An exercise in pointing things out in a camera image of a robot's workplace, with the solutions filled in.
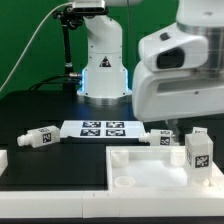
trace black table surface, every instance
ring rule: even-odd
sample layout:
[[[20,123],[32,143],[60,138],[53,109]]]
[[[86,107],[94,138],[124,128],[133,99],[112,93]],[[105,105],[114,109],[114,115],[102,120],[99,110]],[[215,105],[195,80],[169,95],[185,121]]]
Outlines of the black table surface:
[[[134,121],[131,103],[96,106],[77,102],[62,91],[18,91],[0,100],[0,149],[7,149],[8,167],[0,177],[0,191],[106,190],[108,145],[138,145],[136,140],[72,139],[37,149],[19,147],[17,137],[29,129],[55,125],[64,120]],[[144,124],[167,129],[165,121]],[[224,168],[224,115],[180,119],[182,134],[206,127],[214,142],[214,161]],[[0,220],[0,223],[36,223],[35,220]],[[42,219],[38,223],[224,223],[224,217],[167,217],[112,219]]]

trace glowing blue light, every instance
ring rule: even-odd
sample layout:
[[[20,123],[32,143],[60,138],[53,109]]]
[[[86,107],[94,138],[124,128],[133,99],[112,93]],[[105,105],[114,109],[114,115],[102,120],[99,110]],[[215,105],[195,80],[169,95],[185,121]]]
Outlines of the glowing blue light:
[[[85,69],[82,70],[82,88],[81,88],[82,93],[85,92]]]
[[[128,70],[125,69],[125,75],[126,75],[126,91],[129,92],[129,88],[128,88]]]

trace green wall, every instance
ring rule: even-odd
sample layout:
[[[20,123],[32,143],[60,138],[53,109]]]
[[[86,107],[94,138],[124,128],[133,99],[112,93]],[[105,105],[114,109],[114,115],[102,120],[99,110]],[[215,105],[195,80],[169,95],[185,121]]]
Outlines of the green wall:
[[[0,1],[0,86],[7,78],[24,47],[45,15],[65,0],[1,0]],[[134,44],[144,36],[175,21],[177,0],[143,0],[131,8]],[[127,8],[111,8],[109,16],[124,29],[123,64],[129,70],[130,80],[136,62],[128,31]],[[87,63],[85,26],[71,32],[72,56],[75,70],[80,72]],[[64,51],[61,25],[50,17],[38,33],[29,51],[0,94],[26,90],[45,78],[63,74]]]

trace white cube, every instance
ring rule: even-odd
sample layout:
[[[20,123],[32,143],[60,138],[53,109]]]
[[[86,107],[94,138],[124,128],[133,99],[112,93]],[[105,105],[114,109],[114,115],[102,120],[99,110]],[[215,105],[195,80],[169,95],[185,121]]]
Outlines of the white cube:
[[[206,133],[185,136],[185,169],[189,179],[204,180],[212,175],[213,142]]]

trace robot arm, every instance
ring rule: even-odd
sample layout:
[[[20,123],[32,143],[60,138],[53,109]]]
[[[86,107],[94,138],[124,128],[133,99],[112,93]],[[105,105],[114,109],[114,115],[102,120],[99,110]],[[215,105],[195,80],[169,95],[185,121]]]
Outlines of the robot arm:
[[[222,113],[224,1],[180,0],[176,23],[139,43],[133,110],[142,121]]]
[[[140,2],[129,0],[130,5]],[[115,20],[103,15],[107,6],[127,5],[127,0],[72,2],[73,11],[84,14],[88,31],[88,64],[82,72],[82,88],[77,93],[79,100],[100,105],[130,100],[132,91],[128,89],[128,72],[122,64],[122,28]]]

